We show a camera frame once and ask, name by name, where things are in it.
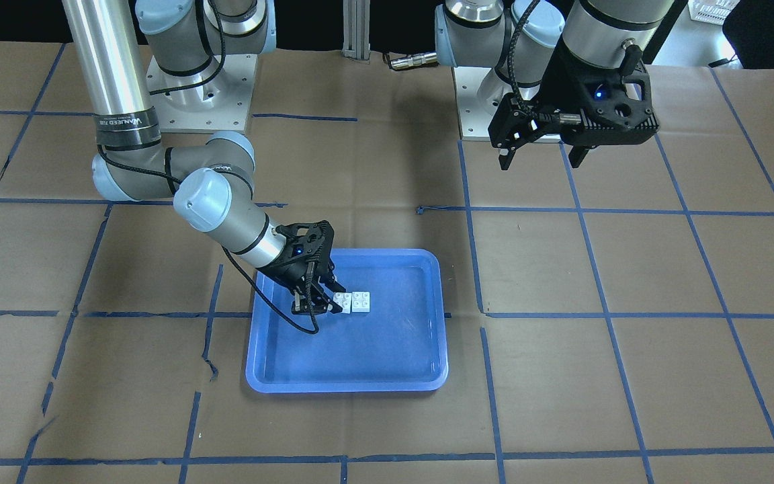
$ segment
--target tape grid line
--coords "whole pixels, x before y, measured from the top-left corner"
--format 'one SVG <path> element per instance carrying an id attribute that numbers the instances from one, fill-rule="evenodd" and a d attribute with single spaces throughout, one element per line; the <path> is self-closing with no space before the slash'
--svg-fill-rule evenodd
<path id="1" fill-rule="evenodd" d="M 704 448 L 651 448 L 651 457 L 671 456 L 760 456 L 774 454 L 774 447 L 704 447 Z M 571 460 L 571 459 L 618 459 L 640 457 L 639 450 L 578 450 L 574 452 L 505 452 L 504 460 Z M 188 466 L 202 465 L 324 465 L 325 463 L 366 462 L 455 462 L 456 460 L 495 460 L 494 453 L 472 454 L 375 454 L 374 456 L 204 456 L 190 457 Z M 22 458 L 0 458 L 0 467 L 15 467 Z M 139 459 L 67 459 L 62 457 L 33 457 L 28 462 L 34 466 L 144 466 L 175 465 L 184 462 L 182 457 L 144 457 Z"/>
<path id="2" fill-rule="evenodd" d="M 200 399 L 202 399 L 202 392 L 195 392 L 193 394 L 193 409 L 190 411 L 190 424 L 187 426 L 187 442 L 184 444 L 184 455 L 181 457 L 178 484 L 187 482 L 187 467 L 190 465 L 190 453 L 193 450 L 193 436 L 196 434 L 196 419 L 199 417 Z"/>
<path id="3" fill-rule="evenodd" d="M 55 380 L 56 378 L 58 378 L 58 371 L 61 369 L 62 361 L 64 361 L 64 358 L 65 358 L 64 352 L 65 352 L 65 348 L 67 348 L 68 338 L 71 336 L 71 331 L 73 330 L 74 320 L 77 318 L 77 315 L 78 315 L 77 309 L 79 307 L 80 301 L 83 299 L 83 292 L 85 291 L 85 287 L 88 284 L 89 275 L 91 274 L 91 269 L 92 267 L 94 267 L 95 258 L 97 258 L 97 252 L 99 250 L 99 246 L 101 245 L 101 240 L 103 239 L 103 234 L 105 233 L 105 228 L 107 227 L 107 222 L 110 220 L 110 214 L 112 209 L 113 209 L 113 205 L 107 205 L 107 209 L 105 210 L 103 215 L 103 221 L 101 222 L 97 230 L 97 235 L 95 237 L 95 244 L 92 246 L 91 253 L 89 254 L 89 261 L 87 261 L 85 270 L 83 272 L 83 278 L 80 281 L 79 288 L 77 289 L 77 295 L 73 303 L 73 310 L 71 310 L 71 315 L 68 318 L 67 325 L 65 325 L 64 327 L 64 334 L 62 334 L 61 343 L 59 343 L 59 346 L 58 346 L 58 353 L 56 353 L 56 361 L 55 361 L 55 364 L 53 364 L 52 366 L 52 373 L 51 373 L 52 379 L 49 380 L 49 382 L 46 385 L 44 398 L 40 404 L 40 409 L 43 416 L 46 416 L 47 407 L 49 406 L 49 403 L 51 401 L 52 393 L 55 390 Z M 34 453 L 35 444 L 37 444 L 40 434 L 43 433 L 43 431 L 45 431 L 46 428 L 51 426 L 54 421 L 55 421 L 55 417 L 49 420 L 46 423 L 46 425 L 43 426 L 40 429 L 40 431 L 34 434 L 34 437 L 32 437 L 28 442 L 28 446 L 26 448 L 26 456 L 24 457 L 24 461 L 19 467 L 19 474 L 17 475 L 16 484 L 24 483 L 26 478 L 26 473 L 28 471 L 28 466 L 31 463 L 32 456 Z"/>
<path id="4" fill-rule="evenodd" d="M 666 167 L 667 172 L 671 177 L 671 183 L 673 183 L 673 187 L 676 190 L 677 197 L 679 198 L 679 202 L 683 206 L 683 210 L 688 212 L 688 205 L 686 205 L 685 203 L 685 197 L 683 196 L 683 191 L 680 190 L 679 182 L 677 181 L 676 175 L 673 173 L 673 168 L 671 166 L 669 158 L 667 157 L 667 152 L 664 150 L 664 146 L 661 142 L 661 138 L 658 137 L 658 135 L 655 135 L 655 141 L 658 146 L 658 152 L 661 154 L 662 161 L 664 162 L 664 167 Z M 761 389 L 758 386 L 758 382 L 755 378 L 755 374 L 752 371 L 752 366 L 749 364 L 748 358 L 746 357 L 746 352 L 744 351 L 742 342 L 740 341 L 739 333 L 737 333 L 736 325 L 734 324 L 734 318 L 731 315 L 730 311 L 728 310 L 728 303 L 724 299 L 724 294 L 722 294 L 722 287 L 721 285 L 719 285 L 718 279 L 716 278 L 716 273 L 712 269 L 710 258 L 709 256 L 707 256 L 707 252 L 703 247 L 703 242 L 701 242 L 700 235 L 697 232 L 697 226 L 695 226 L 694 218 L 692 218 L 690 214 L 686 214 L 685 218 L 689 223 L 689 229 L 691 229 L 691 234 L 692 236 L 694 236 L 695 244 L 697 245 L 697 250 L 701 254 L 703 265 L 704 267 L 706 267 L 707 273 L 709 274 L 710 281 L 712 281 L 713 289 L 716 291 L 716 296 L 718 297 L 719 304 L 721 304 L 722 306 L 722 314 L 724 315 L 725 320 L 728 322 L 728 328 L 730 329 L 731 337 L 734 338 L 734 343 L 736 344 L 737 352 L 739 352 L 740 354 L 740 359 L 742 360 L 742 365 L 746 370 L 746 375 L 748 376 L 749 383 L 750 385 L 752 385 L 752 390 L 755 392 L 755 397 L 758 399 L 758 404 L 761 406 L 761 411 L 764 415 L 766 426 L 769 427 L 769 431 L 772 435 L 772 440 L 774 441 L 774 423 L 772 422 L 772 417 L 770 416 L 769 410 L 766 408 L 766 403 L 764 402 L 763 394 L 761 392 Z"/>
<path id="5" fill-rule="evenodd" d="M 596 289 L 599 292 L 599 302 L 602 304 L 602 313 L 605 316 L 605 325 L 608 328 L 608 337 L 611 338 L 611 347 L 614 350 L 614 358 L 617 361 L 617 371 L 620 373 L 620 381 L 623 383 L 623 392 L 626 395 L 626 405 L 629 407 L 629 414 L 632 416 L 632 425 L 635 427 L 635 437 L 638 443 L 638 450 L 641 453 L 641 460 L 644 466 L 644 474 L 647 475 L 647 484 L 654 484 L 653 469 L 650 466 L 647 445 L 644 443 L 643 432 L 641 432 L 641 423 L 638 421 L 638 413 L 635 407 L 635 399 L 632 398 L 632 388 L 629 386 L 629 379 L 626 376 L 626 366 L 623 363 L 623 356 L 620 354 L 620 345 L 617 342 L 617 333 L 614 331 L 614 322 L 611 318 L 611 311 L 608 309 L 608 300 L 605 297 L 605 289 L 602 287 L 602 278 L 599 275 L 599 266 L 596 264 L 596 256 L 593 253 L 593 243 L 590 240 L 590 230 L 587 229 L 587 222 L 584 218 L 584 210 L 581 208 L 581 199 L 578 198 L 578 189 L 575 180 L 572 177 L 572 166 L 569 163 L 569 157 L 566 154 L 566 148 L 560 143 L 560 153 L 563 158 L 563 167 L 569 180 L 569 189 L 572 190 L 572 201 L 575 202 L 575 209 L 578 214 L 578 223 L 581 225 L 581 232 L 584 235 L 584 244 L 587 246 L 587 257 L 590 259 L 590 268 L 593 271 L 593 279 L 596 282 Z"/>
<path id="6" fill-rule="evenodd" d="M 488 352 L 488 334 L 486 328 L 480 328 L 482 343 L 482 361 L 486 367 L 486 388 L 488 389 L 488 408 L 492 417 L 492 433 L 494 433 L 494 459 L 497 462 L 497 475 L 500 484 L 507 484 L 507 471 L 503 463 L 503 444 L 501 444 L 501 423 L 497 416 L 497 398 L 495 398 L 495 378 L 492 375 L 491 355 Z"/>
<path id="7" fill-rule="evenodd" d="M 752 137 L 750 137 L 750 135 L 748 134 L 748 130 L 746 129 L 746 126 L 742 123 L 742 120 L 740 119 L 740 114 L 736 112 L 736 108 L 734 107 L 733 102 L 730 101 L 730 97 L 728 97 L 728 92 L 725 91 L 724 86 L 722 85 L 721 79 L 718 79 L 718 75 L 716 74 L 716 71 L 713 69 L 709 69 L 709 73 L 712 74 L 713 80 L 716 81 L 716 86 L 718 86 L 719 91 L 722 92 L 724 101 L 727 102 L 728 108 L 730 108 L 731 114 L 734 115 L 734 119 L 736 120 L 737 125 L 740 127 L 740 131 L 742 131 L 742 135 L 746 138 L 746 141 L 748 142 L 748 147 L 752 149 L 752 153 L 755 154 L 755 159 L 757 160 L 758 165 L 761 166 L 761 171 L 763 172 L 764 177 L 766 178 L 766 182 L 769 184 L 770 188 L 772 189 L 772 193 L 774 193 L 774 181 L 772 181 L 772 177 L 769 174 L 769 170 L 766 169 L 766 165 L 764 164 L 761 154 L 758 153 L 758 149 L 755 147 L 755 142 L 752 141 Z"/>
<path id="8" fill-rule="evenodd" d="M 22 123 L 22 128 L 19 130 L 19 134 L 16 137 L 16 140 L 13 142 L 13 146 L 11 147 L 8 157 L 6 157 L 4 164 L 2 165 L 2 169 L 0 171 L 0 183 L 2 183 L 2 179 L 4 178 L 5 172 L 8 171 L 8 167 L 10 166 L 10 162 L 13 159 L 13 156 L 15 156 L 17 148 L 19 148 L 19 142 L 22 141 L 22 138 L 25 136 L 26 131 L 28 131 L 28 125 L 32 122 L 33 113 L 35 110 L 37 110 L 38 105 L 40 104 L 40 100 L 44 97 L 44 93 L 46 92 L 46 88 L 50 85 L 50 81 L 52 80 L 52 74 L 55 73 L 56 67 L 58 67 L 58 62 L 61 61 L 62 54 L 65 52 L 65 44 L 62 44 L 61 47 L 58 47 L 58 53 L 56 53 L 55 59 L 53 59 L 52 66 L 50 67 L 49 73 L 46 74 L 46 79 L 44 79 L 43 85 L 40 86 L 40 92 L 38 93 L 37 98 L 34 99 L 34 104 L 32 104 L 32 109 L 30 113 L 28 113 L 28 116 L 26 117 L 26 120 L 24 123 Z"/>

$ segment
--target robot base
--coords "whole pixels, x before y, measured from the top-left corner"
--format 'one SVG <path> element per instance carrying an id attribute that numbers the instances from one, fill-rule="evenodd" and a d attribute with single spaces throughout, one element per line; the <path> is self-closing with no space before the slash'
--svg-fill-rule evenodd
<path id="1" fill-rule="evenodd" d="M 456 104 L 458 105 L 458 120 L 462 140 L 488 142 L 488 123 L 497 111 L 497 104 L 503 98 L 506 83 L 498 77 L 492 79 L 491 68 L 488 67 L 454 67 L 456 87 Z M 529 97 L 535 94 L 535 88 L 522 89 L 522 95 Z M 560 136 L 549 134 L 540 138 L 537 143 L 559 143 Z"/>
<path id="2" fill-rule="evenodd" d="M 153 95 L 154 107 L 160 120 L 161 132 L 215 132 L 224 129 L 243 132 L 249 121 L 249 106 L 253 99 L 255 86 L 255 67 L 258 58 L 255 54 L 227 55 L 223 70 L 229 79 L 234 80 L 230 91 L 224 93 L 228 99 L 221 105 L 209 110 L 185 111 L 166 101 L 164 95 Z M 157 61 L 151 59 L 148 66 L 148 89 L 162 89 L 163 75 Z"/>

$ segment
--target white basket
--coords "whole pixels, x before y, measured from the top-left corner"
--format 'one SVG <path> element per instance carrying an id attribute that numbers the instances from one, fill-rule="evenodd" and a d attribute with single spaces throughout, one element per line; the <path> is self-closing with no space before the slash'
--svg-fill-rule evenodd
<path id="1" fill-rule="evenodd" d="M 722 25 L 740 0 L 689 0 L 689 16 L 698 22 Z"/>

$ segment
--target table surface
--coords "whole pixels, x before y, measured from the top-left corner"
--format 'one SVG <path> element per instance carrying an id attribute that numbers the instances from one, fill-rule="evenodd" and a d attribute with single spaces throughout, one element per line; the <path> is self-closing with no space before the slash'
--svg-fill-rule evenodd
<path id="1" fill-rule="evenodd" d="M 95 192 L 73 46 L 0 43 L 0 482 L 774 482 L 774 71 L 651 67 L 656 138 L 507 172 L 451 75 L 260 59 L 257 201 L 433 252 L 449 346 L 433 393 L 261 395 L 219 247 Z"/>

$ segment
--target robotic arm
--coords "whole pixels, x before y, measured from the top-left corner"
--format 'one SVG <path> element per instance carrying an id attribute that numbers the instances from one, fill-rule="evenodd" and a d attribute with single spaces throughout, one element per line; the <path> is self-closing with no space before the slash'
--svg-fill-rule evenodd
<path id="1" fill-rule="evenodd" d="M 575 0 L 564 25 L 540 0 L 516 0 L 510 13 L 501 0 L 446 0 L 436 10 L 438 61 L 492 67 L 506 83 L 488 126 L 501 169 L 547 134 L 573 146 L 577 168 L 594 147 L 641 144 L 658 131 L 641 58 L 672 2 Z M 538 91 L 525 100 L 529 88 Z"/>
<path id="2" fill-rule="evenodd" d="M 213 8 L 213 0 L 208 3 Z M 181 2 L 181 6 L 188 4 L 193 6 L 193 2 Z M 236 267 L 231 254 L 295 295 L 292 312 L 309 313 L 314 324 L 307 333 L 317 331 L 314 315 L 341 312 L 322 288 L 324 284 L 345 292 L 333 274 L 331 224 L 323 220 L 282 226 L 256 206 L 252 201 L 255 154 L 239 132 L 216 132 L 203 147 L 164 147 L 127 2 L 64 0 L 64 8 L 95 111 L 98 154 L 92 160 L 92 172 L 98 192 L 111 201 L 174 197 L 175 211 L 219 242 Z M 178 20 L 188 22 L 190 13 L 184 12 Z M 177 61 L 182 63 L 187 55 L 181 57 Z M 201 65 L 215 62 L 213 56 L 207 62 L 197 55 L 189 58 Z"/>

